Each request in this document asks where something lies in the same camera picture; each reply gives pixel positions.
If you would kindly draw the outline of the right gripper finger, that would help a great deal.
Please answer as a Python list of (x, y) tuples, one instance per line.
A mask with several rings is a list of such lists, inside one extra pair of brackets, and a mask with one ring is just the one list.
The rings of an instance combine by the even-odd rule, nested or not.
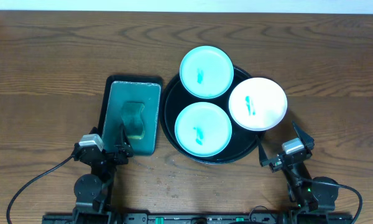
[(269, 160), (258, 136), (256, 136), (256, 142), (259, 152), (259, 163), (262, 167), (267, 166), (269, 164)]
[(304, 147), (306, 149), (314, 149), (315, 146), (315, 140), (308, 135), (306, 132), (304, 132), (297, 124), (296, 122), (292, 121), (293, 128), (299, 138), (299, 140), (302, 142)]

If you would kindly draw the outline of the green yellow sponge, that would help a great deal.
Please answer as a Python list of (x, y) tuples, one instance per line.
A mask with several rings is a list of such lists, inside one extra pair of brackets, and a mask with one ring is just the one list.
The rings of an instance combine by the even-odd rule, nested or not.
[(142, 120), (143, 103), (126, 102), (121, 108), (126, 133), (129, 139), (140, 140), (145, 135), (144, 122)]

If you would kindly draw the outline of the white plate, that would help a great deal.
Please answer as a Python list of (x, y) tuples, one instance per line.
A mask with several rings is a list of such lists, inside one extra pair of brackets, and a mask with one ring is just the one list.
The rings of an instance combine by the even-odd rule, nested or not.
[(268, 78), (249, 78), (238, 84), (229, 97), (233, 120), (250, 131), (266, 131), (278, 125), (287, 112), (284, 90)]

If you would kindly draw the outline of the mint plate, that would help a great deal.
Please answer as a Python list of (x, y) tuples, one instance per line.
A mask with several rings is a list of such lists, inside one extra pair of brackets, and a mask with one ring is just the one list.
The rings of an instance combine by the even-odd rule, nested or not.
[(212, 99), (221, 96), (231, 86), (234, 67), (229, 56), (208, 45), (190, 50), (182, 59), (180, 80), (192, 95)]
[(187, 106), (175, 122), (177, 142), (182, 149), (197, 157), (211, 157), (223, 151), (231, 140), (232, 130), (226, 112), (208, 102)]

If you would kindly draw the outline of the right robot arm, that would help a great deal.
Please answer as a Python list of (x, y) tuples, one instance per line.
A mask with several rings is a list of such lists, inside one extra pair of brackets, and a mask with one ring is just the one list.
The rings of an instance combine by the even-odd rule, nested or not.
[(312, 178), (304, 162), (312, 156), (314, 139), (296, 123), (292, 123), (297, 134), (295, 139), (282, 144), (283, 151), (269, 159), (259, 138), (259, 162), (262, 167), (269, 166), (272, 172), (282, 171), (288, 184), (289, 197), (298, 208), (290, 211), (289, 219), (296, 223), (300, 215), (326, 216), (334, 211), (338, 197), (336, 182), (328, 177)]

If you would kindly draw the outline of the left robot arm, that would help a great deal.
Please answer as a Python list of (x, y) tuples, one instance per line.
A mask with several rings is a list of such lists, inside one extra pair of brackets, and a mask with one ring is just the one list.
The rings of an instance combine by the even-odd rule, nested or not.
[(111, 206), (116, 167), (126, 165), (134, 155), (123, 124), (115, 137), (115, 151), (105, 150), (103, 140), (93, 128), (75, 143), (72, 157), (91, 167), (74, 185), (76, 196), (72, 223), (122, 223), (120, 215)]

